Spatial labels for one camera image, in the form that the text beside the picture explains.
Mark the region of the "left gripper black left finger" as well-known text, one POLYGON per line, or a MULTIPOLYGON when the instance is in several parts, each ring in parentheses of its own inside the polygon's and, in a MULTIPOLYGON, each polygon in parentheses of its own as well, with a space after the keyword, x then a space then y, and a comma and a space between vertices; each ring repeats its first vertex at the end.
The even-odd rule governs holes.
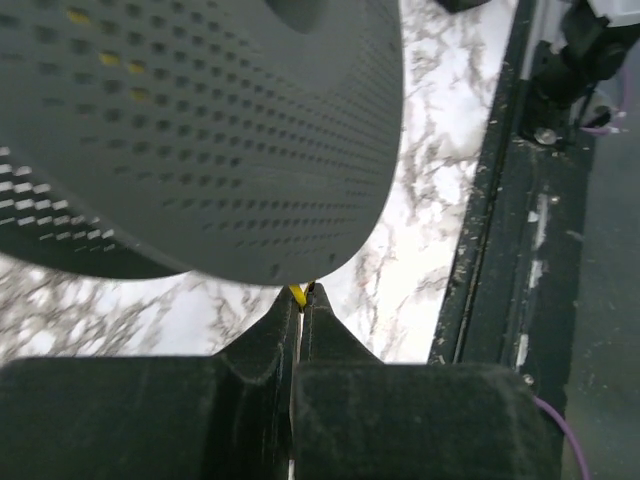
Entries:
POLYGON ((297 302, 212 356, 33 357, 1 370, 5 479, 284 479, 297 302))

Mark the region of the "grey cable spool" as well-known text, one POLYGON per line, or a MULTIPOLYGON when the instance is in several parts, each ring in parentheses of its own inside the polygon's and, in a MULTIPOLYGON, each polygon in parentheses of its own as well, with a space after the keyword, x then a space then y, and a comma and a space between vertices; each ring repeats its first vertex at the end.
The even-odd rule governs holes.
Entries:
POLYGON ((395 1, 5 1, 1 250, 318 279, 378 222, 402 112, 395 1))

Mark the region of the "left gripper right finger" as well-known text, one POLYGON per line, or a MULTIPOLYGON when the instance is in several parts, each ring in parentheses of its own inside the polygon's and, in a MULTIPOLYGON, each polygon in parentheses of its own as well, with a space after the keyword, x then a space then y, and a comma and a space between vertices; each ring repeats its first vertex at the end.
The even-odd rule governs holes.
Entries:
POLYGON ((387 364, 315 285, 292 385, 299 479, 555 479, 548 425, 496 364, 387 364))

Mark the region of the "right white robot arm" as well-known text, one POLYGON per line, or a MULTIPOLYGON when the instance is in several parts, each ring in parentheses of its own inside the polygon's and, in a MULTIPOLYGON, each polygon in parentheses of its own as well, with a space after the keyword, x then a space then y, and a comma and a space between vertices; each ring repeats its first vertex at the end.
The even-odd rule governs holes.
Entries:
POLYGON ((536 95, 568 107, 610 79, 639 40, 637 1, 574 1, 559 23, 564 45, 532 76, 536 95))

